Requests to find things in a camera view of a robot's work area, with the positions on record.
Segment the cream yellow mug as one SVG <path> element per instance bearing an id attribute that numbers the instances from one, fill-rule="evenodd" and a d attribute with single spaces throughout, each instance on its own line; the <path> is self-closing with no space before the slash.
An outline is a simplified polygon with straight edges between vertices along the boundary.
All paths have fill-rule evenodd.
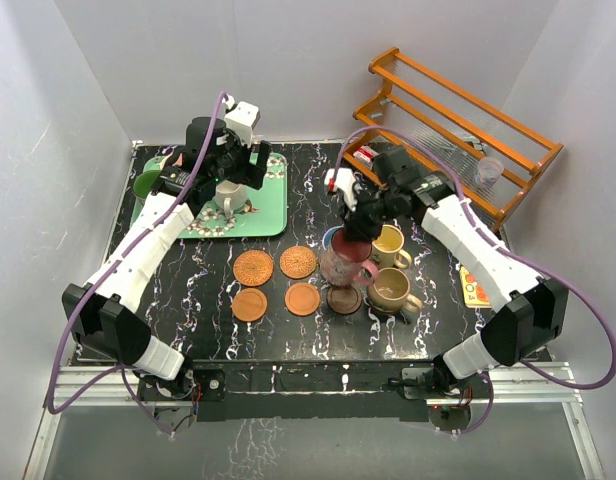
<path id="1" fill-rule="evenodd" d="M 403 249 L 404 243 L 404 235 L 398 227 L 384 224 L 379 237 L 372 242 L 371 260 L 379 269 L 409 268 L 412 257 Z"/>

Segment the silver white mug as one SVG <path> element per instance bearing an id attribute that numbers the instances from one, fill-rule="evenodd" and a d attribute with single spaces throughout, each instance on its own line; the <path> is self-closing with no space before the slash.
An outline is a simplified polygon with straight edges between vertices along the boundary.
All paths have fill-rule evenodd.
<path id="1" fill-rule="evenodd" d="M 228 180 L 220 182 L 215 189 L 213 201 L 223 212 L 226 219 L 232 218 L 248 200 L 248 188 Z"/>

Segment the maroon tall mug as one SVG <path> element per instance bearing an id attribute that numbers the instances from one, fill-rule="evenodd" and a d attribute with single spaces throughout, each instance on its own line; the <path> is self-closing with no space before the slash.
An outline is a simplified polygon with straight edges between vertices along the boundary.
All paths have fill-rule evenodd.
<path id="1" fill-rule="evenodd" d="M 372 244 L 345 239 L 343 226 L 332 227 L 322 239 L 319 269 L 332 286 L 350 286 L 353 283 L 372 285 L 378 268 L 370 260 Z"/>

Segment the gold brown mug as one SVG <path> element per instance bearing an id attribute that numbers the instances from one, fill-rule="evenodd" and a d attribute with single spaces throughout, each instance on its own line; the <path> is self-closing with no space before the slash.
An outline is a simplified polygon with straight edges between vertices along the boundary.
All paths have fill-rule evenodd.
<path id="1" fill-rule="evenodd" d="M 411 283 L 405 273 L 397 268 L 384 268 L 375 282 L 367 289 L 368 301 L 384 309 L 400 309 L 418 313 L 422 301 L 411 293 Z"/>

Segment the woven rattan coaster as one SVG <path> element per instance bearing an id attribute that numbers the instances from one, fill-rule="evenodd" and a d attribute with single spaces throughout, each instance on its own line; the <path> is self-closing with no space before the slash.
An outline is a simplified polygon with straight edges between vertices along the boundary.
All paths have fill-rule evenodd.
<path id="1" fill-rule="evenodd" d="M 233 265 L 236 280 L 247 287 L 265 284 L 274 271 L 272 257 L 262 250 L 248 250 L 237 257 Z"/>
<path id="2" fill-rule="evenodd" d="M 293 246 L 282 253 L 280 268 L 291 279 L 303 279 L 309 277 L 316 270 L 317 257 L 308 247 Z"/>

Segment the dark walnut coaster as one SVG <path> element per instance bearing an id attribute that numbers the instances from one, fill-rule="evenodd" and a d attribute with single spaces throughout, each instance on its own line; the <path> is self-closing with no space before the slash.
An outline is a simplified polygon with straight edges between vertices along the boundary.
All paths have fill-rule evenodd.
<path id="1" fill-rule="evenodd" d="M 384 309 L 383 307 L 374 304 L 371 304 L 370 308 L 373 312 L 379 315 L 397 315 L 401 312 L 400 309 Z"/>
<path id="2" fill-rule="evenodd" d="M 331 286 L 328 289 L 326 301 L 331 310 L 340 315 L 351 315 L 361 306 L 363 295 L 353 286 Z"/>

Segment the light orange wooden coaster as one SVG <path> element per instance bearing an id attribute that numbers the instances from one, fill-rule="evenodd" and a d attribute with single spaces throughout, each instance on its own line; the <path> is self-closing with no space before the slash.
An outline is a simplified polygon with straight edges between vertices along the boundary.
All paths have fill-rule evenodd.
<path id="1" fill-rule="evenodd" d="M 319 290 L 306 282 L 293 284 L 284 297 L 287 310 L 296 316 L 308 316 L 314 313 L 321 302 Z"/>

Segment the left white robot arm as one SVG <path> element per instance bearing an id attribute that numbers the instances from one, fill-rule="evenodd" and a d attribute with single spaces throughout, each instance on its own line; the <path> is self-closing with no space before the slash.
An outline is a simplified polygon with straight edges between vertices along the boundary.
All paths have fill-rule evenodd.
<path id="1" fill-rule="evenodd" d="M 164 256 L 211 200 L 223 181 L 260 189 L 270 145 L 252 148 L 259 115 L 239 103 L 221 120 L 197 117 L 184 145 L 165 157 L 140 216 L 105 264 L 84 286 L 62 295 L 74 339 L 119 363 L 159 378 L 170 397 L 182 399 L 195 376 L 185 356 L 155 337 L 136 312 Z"/>

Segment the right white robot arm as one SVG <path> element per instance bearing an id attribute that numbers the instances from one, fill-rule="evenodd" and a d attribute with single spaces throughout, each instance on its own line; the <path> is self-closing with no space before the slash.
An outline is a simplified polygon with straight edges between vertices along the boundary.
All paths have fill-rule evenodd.
<path id="1" fill-rule="evenodd" d="M 407 217 L 476 277 L 494 312 L 478 333 L 434 358 L 432 369 L 419 378 L 423 388 L 457 396 L 471 376 L 512 366 L 561 334 L 567 288 L 512 259 L 448 176 L 421 173 L 401 146 L 376 156 L 372 169 L 382 184 L 376 190 L 363 188 L 348 168 L 326 174 L 327 191 L 343 200 L 344 238 L 370 242 L 383 223 Z"/>

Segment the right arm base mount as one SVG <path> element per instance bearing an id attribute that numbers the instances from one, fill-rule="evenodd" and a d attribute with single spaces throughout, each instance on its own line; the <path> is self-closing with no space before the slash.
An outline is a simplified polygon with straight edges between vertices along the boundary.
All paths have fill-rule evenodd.
<path id="1" fill-rule="evenodd" d="M 441 355 L 434 358 L 429 368 L 404 368 L 397 377 L 389 377 L 382 386 L 384 391 L 396 392 L 406 400 L 428 400 L 443 397 L 456 399 L 453 405 L 434 405 L 439 416 L 437 421 L 429 418 L 435 435 L 445 434 L 453 440 L 476 431 L 488 419 L 494 404 L 494 386 L 488 371 L 470 374 L 457 379 L 445 364 Z M 487 404 L 481 417 L 471 420 L 470 404 L 474 399 L 473 387 L 481 381 L 486 388 Z"/>

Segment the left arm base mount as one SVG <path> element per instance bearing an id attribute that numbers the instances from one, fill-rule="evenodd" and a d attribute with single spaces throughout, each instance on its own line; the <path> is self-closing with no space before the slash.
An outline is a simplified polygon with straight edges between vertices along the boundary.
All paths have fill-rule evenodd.
<path id="1" fill-rule="evenodd" d="M 203 402 L 219 402 L 224 399 L 226 391 L 226 374 L 219 369 L 194 368 L 189 360 L 185 360 L 174 380 L 164 380 L 142 370 L 133 372 L 139 381 L 135 391 L 132 390 L 125 373 L 122 381 L 128 393 L 140 408 L 151 418 L 160 433 L 166 434 L 173 441 L 184 424 L 191 426 L 198 420 Z M 157 408 L 150 410 L 141 397 L 141 387 L 152 388 L 157 395 L 165 400 L 183 401 L 190 404 L 187 415 L 174 425 L 166 425 L 159 419 Z"/>

